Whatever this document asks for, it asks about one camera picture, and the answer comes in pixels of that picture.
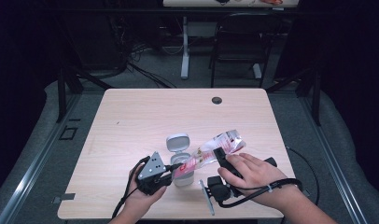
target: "person's right hand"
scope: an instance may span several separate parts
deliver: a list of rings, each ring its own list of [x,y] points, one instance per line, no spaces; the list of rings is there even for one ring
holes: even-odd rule
[[[243,179],[223,167],[218,168],[218,173],[235,187],[252,189],[267,186],[276,180],[287,178],[278,168],[246,153],[227,155],[226,159],[243,176]],[[240,191],[247,196],[257,190]],[[302,193],[296,186],[285,185],[281,189],[274,189],[273,192],[265,192],[252,200],[256,203],[280,210],[289,205],[290,202],[288,202],[288,198],[290,197],[288,197],[288,195],[293,196],[293,194],[298,194],[300,197],[302,196]]]

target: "table top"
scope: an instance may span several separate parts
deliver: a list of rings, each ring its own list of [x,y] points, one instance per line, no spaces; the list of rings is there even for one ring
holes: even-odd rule
[[[217,0],[163,0],[164,7],[296,7],[298,3],[299,0],[283,0],[274,6],[260,0],[230,0],[222,5]]]
[[[213,97],[222,102],[216,105]],[[274,157],[288,177],[294,173],[274,112],[263,89],[112,89],[105,92],[62,201],[62,219],[110,218],[122,197],[129,171],[158,151],[164,164],[174,153],[166,137],[187,133],[188,153],[220,133],[237,130],[246,142],[241,152]],[[172,184],[144,219],[266,218],[282,214],[253,202],[220,208],[211,216],[199,180],[218,175],[218,162],[196,170],[186,187]],[[230,199],[226,203],[237,201]]]

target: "metal lid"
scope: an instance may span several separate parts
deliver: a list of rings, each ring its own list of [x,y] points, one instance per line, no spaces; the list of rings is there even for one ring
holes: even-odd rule
[[[166,138],[167,149],[171,152],[180,152],[190,146],[190,138],[186,133],[175,133]]]

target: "black chair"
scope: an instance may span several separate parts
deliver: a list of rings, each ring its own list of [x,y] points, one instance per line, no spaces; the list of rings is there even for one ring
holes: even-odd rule
[[[216,62],[263,64],[259,87],[262,87],[274,37],[282,20],[275,15],[233,13],[218,21],[210,58],[211,87],[214,87]]]

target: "person's left hand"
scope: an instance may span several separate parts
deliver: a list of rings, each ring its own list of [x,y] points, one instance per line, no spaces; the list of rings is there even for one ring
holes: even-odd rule
[[[129,187],[128,194],[132,191],[133,193],[126,199],[122,211],[113,220],[111,220],[110,223],[122,224],[137,222],[143,215],[146,214],[151,205],[158,201],[166,191],[166,186],[163,186],[153,195],[146,195],[142,191],[136,189],[137,184],[134,179],[137,177],[137,173],[140,168],[141,166],[135,170],[135,175],[133,176],[131,186]]]

